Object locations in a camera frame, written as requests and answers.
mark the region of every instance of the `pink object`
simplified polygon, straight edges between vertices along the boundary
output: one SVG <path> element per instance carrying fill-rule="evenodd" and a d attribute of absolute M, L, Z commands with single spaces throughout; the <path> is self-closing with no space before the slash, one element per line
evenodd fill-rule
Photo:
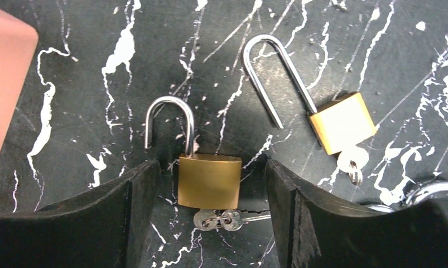
<path fill-rule="evenodd" d="M 37 43 L 33 27 L 0 9 L 0 150 Z"/>

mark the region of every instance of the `short shackle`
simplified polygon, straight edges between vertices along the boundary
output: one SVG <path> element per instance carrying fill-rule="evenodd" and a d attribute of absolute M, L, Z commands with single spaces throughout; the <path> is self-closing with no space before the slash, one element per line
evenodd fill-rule
<path fill-rule="evenodd" d="M 148 108 L 145 119 L 145 149 L 151 148 L 155 110 L 164 103 L 174 103 L 184 112 L 186 116 L 186 149 L 184 154 L 186 157 L 192 157 L 194 153 L 194 115 L 184 100 L 173 96 L 159 97 Z"/>
<path fill-rule="evenodd" d="M 295 86 L 301 93 L 308 110 L 312 114 L 317 113 L 316 105 L 312 101 L 309 92 L 304 86 L 304 83 L 302 82 L 302 79 L 299 76 L 296 67 L 293 65 L 293 62 L 291 61 L 290 56 L 288 55 L 288 52 L 286 52 L 285 46 L 283 46 L 280 40 L 278 40 L 276 37 L 272 35 L 257 35 L 252 39 L 250 39 L 245 45 L 245 48 L 243 49 L 243 64 L 245 66 L 245 69 L 247 70 L 248 75 L 250 76 L 250 80 L 256 87 L 257 92 L 263 101 L 263 105 L 265 105 L 267 112 L 270 114 L 277 128 L 283 129 L 283 123 L 281 122 L 280 117 L 276 113 L 276 110 L 274 109 L 262 83 L 258 79 L 257 74 L 255 73 L 255 70 L 253 69 L 250 61 L 250 50 L 253 48 L 254 45 L 256 45 L 259 42 L 269 43 L 275 50 L 278 51 L 278 55 L 280 56 L 280 59 L 283 62 L 283 66 L 286 68 L 290 77 L 295 82 Z"/>
<path fill-rule="evenodd" d="M 405 207 L 417 205 L 437 193 L 448 193 L 448 181 L 431 181 L 409 193 L 403 201 Z"/>

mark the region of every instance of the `small key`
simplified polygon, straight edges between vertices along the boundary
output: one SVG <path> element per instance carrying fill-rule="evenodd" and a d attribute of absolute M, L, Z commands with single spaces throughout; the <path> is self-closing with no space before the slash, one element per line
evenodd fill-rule
<path fill-rule="evenodd" d="M 337 158 L 337 167 L 349 174 L 350 181 L 354 185 L 360 185 L 363 181 L 362 168 L 368 162 L 368 153 L 363 148 L 354 146 L 342 151 Z"/>
<path fill-rule="evenodd" d="M 214 219 L 217 215 L 212 209 L 201 209 L 194 214 L 194 226 L 201 231 L 211 231 L 217 228 L 218 220 Z"/>
<path fill-rule="evenodd" d="M 249 222 L 259 221 L 261 219 L 271 219 L 271 215 L 269 213 L 242 219 L 241 212 L 236 209 L 227 209 L 222 213 L 222 217 L 230 218 L 227 220 L 225 219 L 221 220 L 220 224 L 222 224 L 222 227 L 224 227 L 224 229 L 231 232 L 239 230 L 242 227 L 242 225 Z"/>

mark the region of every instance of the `long shackle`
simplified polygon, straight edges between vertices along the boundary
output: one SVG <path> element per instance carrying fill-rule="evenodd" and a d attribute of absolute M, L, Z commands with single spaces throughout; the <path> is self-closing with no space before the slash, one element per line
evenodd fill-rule
<path fill-rule="evenodd" d="M 288 52 L 286 52 L 285 46 L 283 46 L 280 40 L 278 40 L 276 37 L 272 35 L 257 35 L 254 38 L 250 39 L 248 43 L 245 45 L 245 48 L 243 49 L 243 64 L 248 72 L 248 75 L 250 76 L 250 80 L 252 81 L 253 85 L 257 88 L 257 92 L 260 98 L 263 100 L 263 105 L 265 105 L 266 110 L 270 114 L 277 128 L 283 129 L 283 123 L 281 122 L 280 117 L 278 116 L 276 110 L 274 109 L 274 106 L 272 105 L 265 91 L 265 88 L 258 79 L 257 74 L 255 73 L 255 70 L 253 69 L 252 63 L 250 61 L 250 50 L 253 48 L 254 45 L 256 45 L 259 42 L 267 42 L 275 50 L 278 51 L 278 55 L 280 56 L 280 59 L 283 62 L 283 66 L 285 66 L 290 77 L 295 82 L 296 87 L 301 93 L 309 111 L 312 114 L 317 113 L 316 105 L 312 101 L 309 92 L 304 86 L 304 83 L 302 82 L 302 79 L 299 76 L 296 67 L 293 65 L 293 62 L 291 61 L 290 56 L 288 55 Z"/>
<path fill-rule="evenodd" d="M 173 96 L 159 97 L 148 108 L 145 119 L 145 149 L 151 148 L 153 116 L 155 115 L 155 110 L 158 106 L 164 103 L 176 104 L 184 112 L 184 115 L 186 116 L 186 149 L 184 154 L 186 157 L 192 157 L 194 153 L 194 115 L 191 108 L 184 100 Z"/>

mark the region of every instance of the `brass padlock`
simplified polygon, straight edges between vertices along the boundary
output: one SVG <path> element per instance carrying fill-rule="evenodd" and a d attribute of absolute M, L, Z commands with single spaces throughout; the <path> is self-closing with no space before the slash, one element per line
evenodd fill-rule
<path fill-rule="evenodd" d="M 346 94 L 335 101 L 319 107 L 318 110 L 283 44 L 272 35 L 257 35 L 245 45 L 243 62 L 266 110 L 269 112 L 278 129 L 283 129 L 283 123 L 276 113 L 250 61 L 250 50 L 255 44 L 262 41 L 269 43 L 278 51 L 283 65 L 295 82 L 295 86 L 302 94 L 309 110 L 309 121 L 313 130 L 316 132 L 319 142 L 328 155 L 333 155 L 343 151 L 347 147 L 359 144 L 377 133 L 360 92 Z"/>
<path fill-rule="evenodd" d="M 178 105 L 186 115 L 186 150 L 180 155 L 178 204 L 200 209 L 236 209 L 242 159 L 226 155 L 194 153 L 194 115 L 182 99 L 164 96 L 149 107 L 145 121 L 145 148 L 151 148 L 153 116 L 164 103 Z"/>

